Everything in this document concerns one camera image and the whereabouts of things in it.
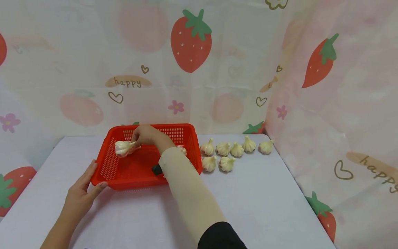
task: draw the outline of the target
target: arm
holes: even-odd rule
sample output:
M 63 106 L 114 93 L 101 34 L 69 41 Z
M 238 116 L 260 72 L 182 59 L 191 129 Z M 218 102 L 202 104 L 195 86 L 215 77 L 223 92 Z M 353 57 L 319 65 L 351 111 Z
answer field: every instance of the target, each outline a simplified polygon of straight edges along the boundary
M 61 214 L 40 249 L 68 249 L 80 220 L 90 210 L 94 199 L 108 186 L 106 182 L 102 182 L 87 192 L 96 167 L 97 163 L 93 160 L 84 174 L 70 187 Z
M 209 227 L 217 222 L 226 222 L 226 218 L 213 194 L 178 148 L 165 150 L 159 165 L 177 201 L 182 219 L 197 245 Z
M 40 249 L 68 249 L 77 224 L 78 222 L 68 220 L 67 217 L 61 214 Z

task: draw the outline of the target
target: garlic bulb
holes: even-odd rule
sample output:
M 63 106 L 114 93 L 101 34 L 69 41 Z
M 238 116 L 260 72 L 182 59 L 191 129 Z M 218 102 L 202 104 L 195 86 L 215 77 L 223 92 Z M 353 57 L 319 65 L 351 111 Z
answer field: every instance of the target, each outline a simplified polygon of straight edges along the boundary
M 179 145 L 179 146 L 177 146 L 177 148 L 179 148 L 181 150 L 181 152 L 184 153 L 184 155 L 187 155 L 187 150 L 184 148 L 184 146 Z
M 220 156 L 228 156 L 229 154 L 229 147 L 231 146 L 230 143 L 219 143 L 216 146 L 216 153 L 219 154 Z
M 253 152 L 256 149 L 256 143 L 249 136 L 245 136 L 245 142 L 242 144 L 242 147 L 246 152 Z
M 231 152 L 231 155 L 233 155 L 234 157 L 241 157 L 243 155 L 243 151 L 244 151 L 243 147 L 240 144 L 238 144 L 237 142 L 235 142 L 232 145 L 230 152 Z
M 258 145 L 258 150 L 263 154 L 270 154 L 272 152 L 273 140 L 262 142 Z
M 141 146 L 140 146 L 140 147 L 134 149 L 133 148 L 134 144 L 135 144 L 135 142 L 117 141 L 115 143 L 115 153 L 116 153 L 116 155 L 118 157 L 125 157 L 125 156 L 133 153 L 137 149 L 141 148 Z
M 207 172 L 212 172 L 216 168 L 216 156 L 204 157 L 202 159 L 202 167 Z
M 220 169 L 224 172 L 230 172 L 234 167 L 235 157 L 222 157 L 219 162 Z
M 214 153 L 213 138 L 211 138 L 207 143 L 202 144 L 200 146 L 200 151 L 204 155 L 212 156 Z

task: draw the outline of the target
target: beige sleeve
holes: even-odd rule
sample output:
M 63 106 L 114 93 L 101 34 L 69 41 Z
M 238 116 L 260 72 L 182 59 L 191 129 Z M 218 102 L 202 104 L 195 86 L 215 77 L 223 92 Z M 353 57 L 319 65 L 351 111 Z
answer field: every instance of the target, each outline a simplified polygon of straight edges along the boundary
M 213 194 L 179 148 L 165 150 L 159 160 L 182 219 L 196 245 L 203 233 L 217 222 L 225 222 Z

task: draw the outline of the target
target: wrist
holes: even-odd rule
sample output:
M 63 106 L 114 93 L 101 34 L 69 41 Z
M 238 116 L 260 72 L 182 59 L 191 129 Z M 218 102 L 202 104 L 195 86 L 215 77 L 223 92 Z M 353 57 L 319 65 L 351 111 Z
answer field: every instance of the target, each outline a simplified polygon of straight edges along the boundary
M 176 145 L 173 143 L 173 141 L 170 139 L 169 136 L 167 136 L 164 133 L 160 133 L 155 139 L 154 139 L 154 144 L 158 148 L 158 151 L 160 155 L 163 154 L 165 150 L 171 147 L 175 147 Z
M 62 224 L 62 226 L 74 230 L 81 220 L 82 219 L 79 216 L 66 213 L 64 210 L 62 210 L 56 223 Z

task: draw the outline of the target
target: table surface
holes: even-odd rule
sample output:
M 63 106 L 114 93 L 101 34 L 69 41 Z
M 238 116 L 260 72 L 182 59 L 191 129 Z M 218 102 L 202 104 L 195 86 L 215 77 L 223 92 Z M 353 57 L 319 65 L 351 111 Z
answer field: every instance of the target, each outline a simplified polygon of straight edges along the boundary
M 244 141 L 244 135 L 199 135 L 200 144 Z M 268 141 L 250 135 L 257 145 Z M 56 221 L 68 188 L 96 158 L 104 137 L 65 137 L 0 223 L 1 247 L 39 248 Z M 202 179 L 250 249 L 334 249 L 333 243 L 274 149 L 237 159 L 232 172 Z M 73 249 L 195 248 L 167 185 L 106 189 L 72 238 Z

